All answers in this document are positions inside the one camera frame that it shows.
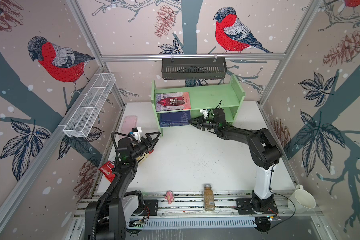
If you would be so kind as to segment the pink Hamlet book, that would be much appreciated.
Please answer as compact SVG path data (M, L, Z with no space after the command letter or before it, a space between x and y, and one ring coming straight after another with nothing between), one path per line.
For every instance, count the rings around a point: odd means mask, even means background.
M188 92L156 94L157 112L190 110L191 101Z

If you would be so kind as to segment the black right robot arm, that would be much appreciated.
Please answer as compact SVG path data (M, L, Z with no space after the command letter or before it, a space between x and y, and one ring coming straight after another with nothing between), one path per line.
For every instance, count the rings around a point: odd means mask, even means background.
M200 116L190 119L189 124L202 131L208 130L220 139L248 145L252 160L258 167L252 191L252 209L256 213L262 213L270 208L274 200L272 174L282 155L270 131L266 128L247 130L229 125L221 108L215 108L211 118Z

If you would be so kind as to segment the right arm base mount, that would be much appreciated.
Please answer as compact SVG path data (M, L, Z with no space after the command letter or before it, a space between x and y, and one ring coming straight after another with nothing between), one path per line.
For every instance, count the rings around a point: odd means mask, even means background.
M279 210L273 196L268 199L236 199L235 210L239 215L278 215Z

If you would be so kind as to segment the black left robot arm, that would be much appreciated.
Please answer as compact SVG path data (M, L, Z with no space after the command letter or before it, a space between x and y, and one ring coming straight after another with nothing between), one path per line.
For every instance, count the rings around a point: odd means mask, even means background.
M115 178L96 202L85 211L85 240L124 240L132 213L144 209L140 191L127 192L138 170L138 158L152 152L161 133L146 133L137 141L132 134L111 133L115 147L112 173Z

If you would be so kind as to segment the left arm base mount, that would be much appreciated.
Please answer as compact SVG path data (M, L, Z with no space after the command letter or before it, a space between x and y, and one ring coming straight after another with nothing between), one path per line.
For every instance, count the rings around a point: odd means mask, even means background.
M145 199L141 191L125 193L122 199L124 216L129 219L132 216L156 216L158 214L159 201Z

